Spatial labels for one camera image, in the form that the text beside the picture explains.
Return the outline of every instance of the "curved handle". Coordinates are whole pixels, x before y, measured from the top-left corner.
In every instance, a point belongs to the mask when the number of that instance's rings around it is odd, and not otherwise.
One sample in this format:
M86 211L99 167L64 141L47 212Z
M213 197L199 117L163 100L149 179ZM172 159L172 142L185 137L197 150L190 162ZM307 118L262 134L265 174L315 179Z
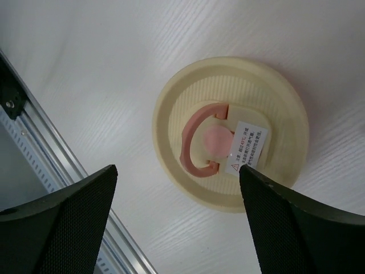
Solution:
M210 177L218 172L219 163L210 162L209 166L203 168L197 168L194 166L190 157L190 147L192 144L193 136L198 126L209 116L215 115L218 119L226 119L228 113L228 104L226 103L214 103L199 109L186 123L182 132L182 146L180 162L182 166L191 175L199 178Z

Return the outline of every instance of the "pink circle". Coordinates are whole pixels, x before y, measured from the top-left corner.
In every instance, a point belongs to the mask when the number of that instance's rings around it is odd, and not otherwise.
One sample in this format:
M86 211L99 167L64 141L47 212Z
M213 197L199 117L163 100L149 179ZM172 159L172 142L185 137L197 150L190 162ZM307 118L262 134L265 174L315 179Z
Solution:
M205 150L211 156L217 158L228 157L232 141L232 132L219 124L208 127L203 134L203 145Z

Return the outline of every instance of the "bolt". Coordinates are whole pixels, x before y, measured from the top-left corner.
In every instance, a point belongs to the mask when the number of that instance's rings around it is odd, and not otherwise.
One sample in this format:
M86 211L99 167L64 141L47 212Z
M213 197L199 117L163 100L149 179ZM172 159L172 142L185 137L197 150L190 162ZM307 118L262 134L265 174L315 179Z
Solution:
M7 108L14 108L14 103L13 103L13 101L8 101L8 102L6 102L6 107L7 107Z

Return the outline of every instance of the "round lid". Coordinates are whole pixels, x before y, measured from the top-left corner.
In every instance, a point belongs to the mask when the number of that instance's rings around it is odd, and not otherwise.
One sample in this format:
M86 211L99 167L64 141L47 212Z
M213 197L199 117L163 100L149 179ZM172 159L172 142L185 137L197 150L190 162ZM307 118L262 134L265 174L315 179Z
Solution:
M218 173L205 178L191 175L180 163L181 134L187 121L195 111L212 102L248 108L267 119L270 140L264 148L265 161L259 162L256 169L291 187L305 163L309 142L306 111L299 96L284 77L266 65L218 57L198 61L179 71L165 85L156 103L153 144L162 167L179 189L207 207L245 212L239 179L224 172L225 162L220 164ZM240 120L250 123L252 118L244 115ZM210 154L223 155L226 148L215 151L217 148L211 143L216 140L206 133L211 130L225 139L228 133L212 125L207 123L207 130L201 130L205 132L202 144ZM209 164L209 161L201 163L198 158L195 157L197 165Z

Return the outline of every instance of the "white label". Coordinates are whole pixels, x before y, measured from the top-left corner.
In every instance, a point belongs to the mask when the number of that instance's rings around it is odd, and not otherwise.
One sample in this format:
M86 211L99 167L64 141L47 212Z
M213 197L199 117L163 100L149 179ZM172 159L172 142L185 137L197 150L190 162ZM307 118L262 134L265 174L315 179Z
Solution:
M240 177L240 167L244 164L256 168L266 136L267 129L238 122L225 172Z

